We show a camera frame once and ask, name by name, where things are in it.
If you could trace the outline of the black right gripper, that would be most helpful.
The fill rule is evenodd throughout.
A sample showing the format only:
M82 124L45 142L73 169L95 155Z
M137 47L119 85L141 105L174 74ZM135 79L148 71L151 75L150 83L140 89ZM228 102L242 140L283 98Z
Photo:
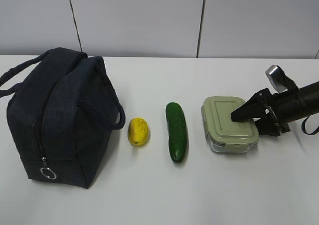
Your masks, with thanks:
M231 113L233 122L243 122L248 119L260 118L255 125L260 135L278 137L290 132L289 125L279 120L275 110L271 107L273 95L269 89L256 92L244 105Z

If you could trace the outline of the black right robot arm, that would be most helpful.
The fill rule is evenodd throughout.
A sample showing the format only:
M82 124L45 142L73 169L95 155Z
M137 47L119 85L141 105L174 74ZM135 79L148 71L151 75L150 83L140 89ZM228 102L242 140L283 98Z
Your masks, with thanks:
M256 118L260 135L280 136L290 131L289 123L319 112L319 83L271 94L269 89L255 93L244 105L231 113L234 122Z

